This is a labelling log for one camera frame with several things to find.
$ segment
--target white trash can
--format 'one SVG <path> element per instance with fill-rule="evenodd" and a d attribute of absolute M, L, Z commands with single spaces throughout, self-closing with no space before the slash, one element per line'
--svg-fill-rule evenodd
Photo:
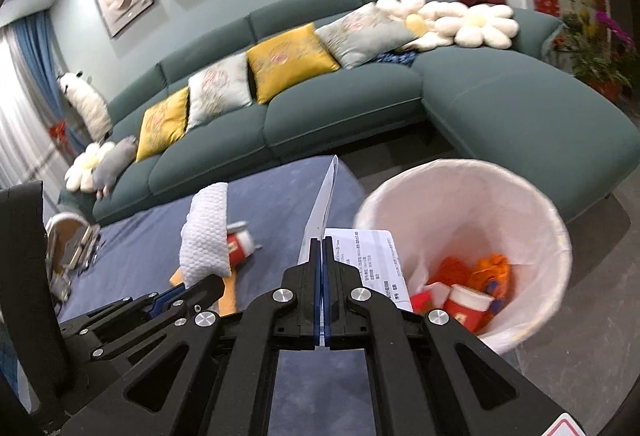
<path fill-rule="evenodd" d="M 405 171 L 364 201 L 355 229 L 391 232 L 409 295 L 447 256 L 511 263 L 510 301 L 479 335 L 504 353 L 558 310 L 571 274 L 569 235 L 549 198 L 493 163 L 440 159 Z"/>

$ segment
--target yellow pillow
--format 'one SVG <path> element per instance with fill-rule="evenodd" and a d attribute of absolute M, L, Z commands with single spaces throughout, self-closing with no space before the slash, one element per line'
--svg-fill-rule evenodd
<path fill-rule="evenodd" d="M 145 111 L 136 161 L 162 153 L 184 136 L 188 101 L 187 86 Z"/>
<path fill-rule="evenodd" d="M 258 104 L 312 77 L 338 70 L 340 65 L 324 49 L 309 23 L 262 41 L 246 53 L 254 72 Z"/>

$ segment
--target warning sticker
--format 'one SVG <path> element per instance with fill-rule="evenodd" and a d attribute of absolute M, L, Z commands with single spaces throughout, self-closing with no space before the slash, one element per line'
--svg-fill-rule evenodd
<path fill-rule="evenodd" d="M 567 413 L 561 415 L 542 436 L 586 436 Z"/>

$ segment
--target white embroidered pillow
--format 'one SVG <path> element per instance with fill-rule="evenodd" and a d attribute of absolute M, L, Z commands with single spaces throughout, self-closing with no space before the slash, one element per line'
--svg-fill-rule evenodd
<path fill-rule="evenodd" d="M 251 104 L 245 52 L 226 57 L 189 77 L 189 95 L 187 132 Z"/>

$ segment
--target white knit cloth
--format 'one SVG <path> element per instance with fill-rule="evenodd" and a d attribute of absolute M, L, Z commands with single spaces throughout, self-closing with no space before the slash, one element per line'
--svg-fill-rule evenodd
<path fill-rule="evenodd" d="M 231 275 L 226 244 L 226 183 L 205 187 L 191 200 L 180 235 L 180 269 L 185 288 L 212 273 Z"/>

